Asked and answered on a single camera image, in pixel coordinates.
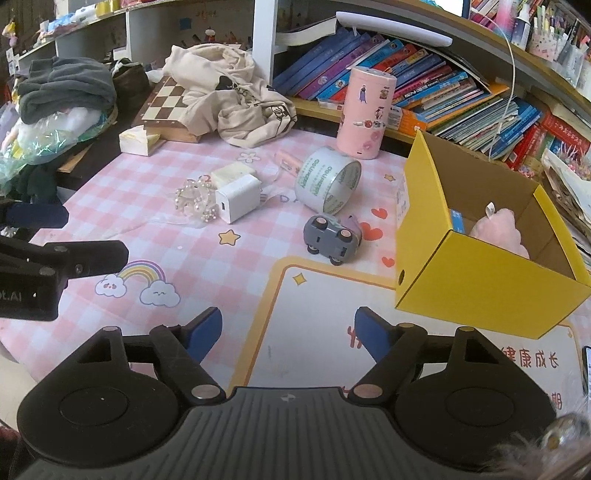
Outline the brown white chessboard box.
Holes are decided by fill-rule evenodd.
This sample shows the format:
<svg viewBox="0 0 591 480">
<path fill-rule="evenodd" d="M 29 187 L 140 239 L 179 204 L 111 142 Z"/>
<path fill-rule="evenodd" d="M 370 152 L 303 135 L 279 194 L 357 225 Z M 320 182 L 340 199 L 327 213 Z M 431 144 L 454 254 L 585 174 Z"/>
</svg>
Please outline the brown white chessboard box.
<svg viewBox="0 0 591 480">
<path fill-rule="evenodd" d="M 180 122 L 186 110 L 184 89 L 171 77 L 163 77 L 154 87 L 131 126 L 142 126 L 150 134 L 166 141 L 198 143 L 195 136 Z"/>
</svg>

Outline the pink lip balm tube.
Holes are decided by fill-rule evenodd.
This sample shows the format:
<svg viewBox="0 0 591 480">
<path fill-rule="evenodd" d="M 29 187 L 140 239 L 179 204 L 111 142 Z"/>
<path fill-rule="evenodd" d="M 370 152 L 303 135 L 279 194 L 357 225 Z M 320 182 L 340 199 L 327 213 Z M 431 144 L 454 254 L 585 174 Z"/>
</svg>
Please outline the pink lip balm tube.
<svg viewBox="0 0 591 480">
<path fill-rule="evenodd" d="M 291 176 L 297 177 L 298 174 L 301 172 L 301 167 L 304 165 L 304 162 L 298 159 L 293 154 L 288 153 L 284 150 L 279 150 L 274 155 L 274 159 L 280 169 L 287 171 L 290 173 Z"/>
</svg>

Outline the dark grey folded clothes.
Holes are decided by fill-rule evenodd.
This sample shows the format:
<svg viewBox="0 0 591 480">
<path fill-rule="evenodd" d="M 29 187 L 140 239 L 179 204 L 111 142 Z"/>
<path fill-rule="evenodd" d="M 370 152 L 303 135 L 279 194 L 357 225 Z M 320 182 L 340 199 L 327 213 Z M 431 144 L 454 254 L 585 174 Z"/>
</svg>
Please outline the dark grey folded clothes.
<svg viewBox="0 0 591 480">
<path fill-rule="evenodd" d="M 116 102 L 110 70 L 86 57 L 33 60 L 18 95 L 24 124 L 76 107 L 108 112 Z"/>
</svg>

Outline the beige crumpled cloth bag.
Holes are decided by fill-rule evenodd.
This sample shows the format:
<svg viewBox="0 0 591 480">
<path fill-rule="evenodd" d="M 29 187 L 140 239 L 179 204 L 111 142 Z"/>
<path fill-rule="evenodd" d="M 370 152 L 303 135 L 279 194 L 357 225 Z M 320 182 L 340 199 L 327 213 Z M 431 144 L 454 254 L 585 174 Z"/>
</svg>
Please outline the beige crumpled cloth bag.
<svg viewBox="0 0 591 480">
<path fill-rule="evenodd" d="M 163 74 L 184 89 L 179 122 L 195 136 L 217 132 L 226 143 L 256 148 L 297 122 L 294 103 L 259 76 L 252 54 L 236 45 L 173 46 Z"/>
</svg>

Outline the wooden shelf board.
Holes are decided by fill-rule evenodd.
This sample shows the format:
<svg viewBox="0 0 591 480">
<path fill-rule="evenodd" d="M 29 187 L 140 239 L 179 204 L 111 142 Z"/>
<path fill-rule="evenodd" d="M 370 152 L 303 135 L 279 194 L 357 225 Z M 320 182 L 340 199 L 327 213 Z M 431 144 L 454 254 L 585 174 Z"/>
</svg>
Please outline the wooden shelf board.
<svg viewBox="0 0 591 480">
<path fill-rule="evenodd" d="M 293 98 L 291 101 L 297 109 L 297 124 L 295 125 L 297 129 L 331 136 L 337 134 L 339 122 L 341 121 L 341 110 L 339 108 L 325 108 L 317 101 L 300 98 Z"/>
</svg>

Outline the grey toy car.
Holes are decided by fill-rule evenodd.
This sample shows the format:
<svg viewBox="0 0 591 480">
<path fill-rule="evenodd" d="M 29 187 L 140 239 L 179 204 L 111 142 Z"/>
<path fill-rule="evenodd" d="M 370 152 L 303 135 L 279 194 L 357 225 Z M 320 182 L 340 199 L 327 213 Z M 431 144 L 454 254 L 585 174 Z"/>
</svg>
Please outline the grey toy car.
<svg viewBox="0 0 591 480">
<path fill-rule="evenodd" d="M 315 214 L 303 230 L 308 253 L 322 255 L 339 266 L 351 262 L 363 242 L 363 232 L 355 215 L 339 219 L 329 214 Z"/>
</svg>

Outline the pink checkered desk mat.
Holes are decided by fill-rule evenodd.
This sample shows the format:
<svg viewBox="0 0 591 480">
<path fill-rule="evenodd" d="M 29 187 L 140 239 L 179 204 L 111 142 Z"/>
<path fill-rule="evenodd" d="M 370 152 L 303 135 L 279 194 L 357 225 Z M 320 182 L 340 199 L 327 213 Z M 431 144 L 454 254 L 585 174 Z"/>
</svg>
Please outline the pink checkered desk mat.
<svg viewBox="0 0 591 480">
<path fill-rule="evenodd" d="M 416 323 L 434 334 L 458 326 L 396 306 L 397 199 L 408 158 L 382 153 L 363 163 L 346 214 L 359 218 L 363 243 L 349 264 L 311 255 L 303 229 L 311 210 L 294 195 L 273 150 L 256 150 L 264 202 L 233 224 L 192 226 L 174 211 L 186 179 L 236 159 L 238 151 L 209 139 L 167 143 L 146 158 L 121 155 L 69 201 L 70 219 L 42 231 L 39 243 L 118 239 L 129 251 L 118 273 L 73 281 L 49 323 L 3 320 L 1 343 L 35 379 L 45 377 L 98 329 L 126 334 L 192 319 L 207 307 L 223 316 L 221 340 L 205 366 L 225 388 L 351 388 L 370 366 L 353 315 L 367 306 L 387 321 Z M 566 413 L 583 401 L 581 360 L 569 322 L 586 317 L 589 298 L 543 336 L 481 330 Z"/>
</svg>

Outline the white charger adapter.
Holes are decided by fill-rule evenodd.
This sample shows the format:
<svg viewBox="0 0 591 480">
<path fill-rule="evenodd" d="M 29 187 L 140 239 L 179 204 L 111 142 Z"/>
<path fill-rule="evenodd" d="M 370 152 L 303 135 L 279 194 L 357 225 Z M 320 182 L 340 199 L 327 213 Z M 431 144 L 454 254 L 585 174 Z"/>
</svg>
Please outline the white charger adapter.
<svg viewBox="0 0 591 480">
<path fill-rule="evenodd" d="M 232 224 L 260 205 L 262 181 L 246 174 L 215 192 L 218 215 L 225 223 Z"/>
</svg>

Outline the cream tissue pack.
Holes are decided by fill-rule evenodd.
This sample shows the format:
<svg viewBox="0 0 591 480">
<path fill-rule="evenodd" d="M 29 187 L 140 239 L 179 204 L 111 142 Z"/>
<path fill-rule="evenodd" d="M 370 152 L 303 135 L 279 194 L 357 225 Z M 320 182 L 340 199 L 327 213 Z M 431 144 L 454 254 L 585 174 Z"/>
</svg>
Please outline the cream tissue pack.
<svg viewBox="0 0 591 480">
<path fill-rule="evenodd" d="M 122 153 L 149 157 L 166 142 L 159 134 L 149 133 L 144 126 L 129 128 L 119 134 Z"/>
</svg>

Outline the pink plush toy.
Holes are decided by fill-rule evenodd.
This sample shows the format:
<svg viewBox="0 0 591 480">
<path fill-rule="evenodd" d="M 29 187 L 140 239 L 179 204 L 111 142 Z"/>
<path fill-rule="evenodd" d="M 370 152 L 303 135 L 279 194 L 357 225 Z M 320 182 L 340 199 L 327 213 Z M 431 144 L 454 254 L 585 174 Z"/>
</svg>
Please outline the pink plush toy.
<svg viewBox="0 0 591 480">
<path fill-rule="evenodd" d="M 530 258 L 522 244 L 521 233 L 516 228 L 514 212 L 507 208 L 497 210 L 493 202 L 485 207 L 485 216 L 476 222 L 470 236 L 523 258 Z"/>
</svg>

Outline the yellow cardboard box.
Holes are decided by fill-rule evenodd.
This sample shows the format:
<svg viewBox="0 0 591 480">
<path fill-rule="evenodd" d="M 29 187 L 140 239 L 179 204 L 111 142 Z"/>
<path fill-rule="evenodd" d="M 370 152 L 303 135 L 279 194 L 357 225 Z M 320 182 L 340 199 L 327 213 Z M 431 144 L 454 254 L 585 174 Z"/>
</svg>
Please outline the yellow cardboard box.
<svg viewBox="0 0 591 480">
<path fill-rule="evenodd" d="M 485 209 L 512 212 L 526 257 L 474 238 Z M 418 133 L 397 199 L 398 309 L 537 339 L 590 296 L 590 277 L 544 188 Z"/>
</svg>

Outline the white tape roll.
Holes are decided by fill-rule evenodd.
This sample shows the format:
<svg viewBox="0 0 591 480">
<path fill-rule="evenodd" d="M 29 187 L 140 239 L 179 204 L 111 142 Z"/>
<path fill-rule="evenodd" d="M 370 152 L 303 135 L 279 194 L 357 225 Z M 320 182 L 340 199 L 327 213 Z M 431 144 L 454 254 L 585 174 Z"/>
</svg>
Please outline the white tape roll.
<svg viewBox="0 0 591 480">
<path fill-rule="evenodd" d="M 304 161 L 294 184 L 295 197 L 317 213 L 338 214 L 360 183 L 362 164 L 331 147 L 322 147 Z"/>
</svg>

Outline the pink sticker cylinder can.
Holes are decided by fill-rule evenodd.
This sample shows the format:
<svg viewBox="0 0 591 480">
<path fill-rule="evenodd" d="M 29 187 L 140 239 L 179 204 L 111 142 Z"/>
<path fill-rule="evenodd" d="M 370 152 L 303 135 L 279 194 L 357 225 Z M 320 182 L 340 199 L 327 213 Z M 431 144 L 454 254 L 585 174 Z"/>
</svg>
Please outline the pink sticker cylinder can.
<svg viewBox="0 0 591 480">
<path fill-rule="evenodd" d="M 392 74 L 353 67 L 337 135 L 339 151 L 362 160 L 379 155 L 396 85 Z"/>
</svg>

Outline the row of leaning books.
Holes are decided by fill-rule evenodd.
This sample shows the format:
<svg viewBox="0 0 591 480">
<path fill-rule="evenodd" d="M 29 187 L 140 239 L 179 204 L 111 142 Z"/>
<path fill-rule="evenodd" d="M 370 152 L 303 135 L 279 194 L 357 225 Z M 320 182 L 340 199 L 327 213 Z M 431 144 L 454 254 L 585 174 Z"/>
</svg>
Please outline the row of leaning books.
<svg viewBox="0 0 591 480">
<path fill-rule="evenodd" d="M 488 83 L 461 61 L 424 45 L 339 27 L 304 54 L 291 55 L 273 87 L 339 110 L 349 93 L 369 99 L 367 85 L 352 85 L 355 68 L 397 80 L 391 108 L 379 108 L 367 126 L 384 121 L 407 136 L 427 130 L 527 175 L 550 150 L 582 178 L 590 176 L 590 128 L 557 99 L 537 88 L 511 97 L 508 87 Z"/>
</svg>

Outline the white flat tablet device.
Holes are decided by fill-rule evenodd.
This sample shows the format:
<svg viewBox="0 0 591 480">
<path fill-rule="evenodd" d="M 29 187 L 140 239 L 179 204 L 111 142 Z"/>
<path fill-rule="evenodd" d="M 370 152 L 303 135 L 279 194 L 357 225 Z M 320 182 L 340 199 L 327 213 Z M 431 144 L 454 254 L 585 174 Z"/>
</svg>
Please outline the white flat tablet device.
<svg viewBox="0 0 591 480">
<path fill-rule="evenodd" d="M 335 18 L 344 27 L 375 31 L 436 48 L 450 47 L 453 44 L 453 39 L 447 35 L 381 17 L 336 11 Z"/>
</svg>

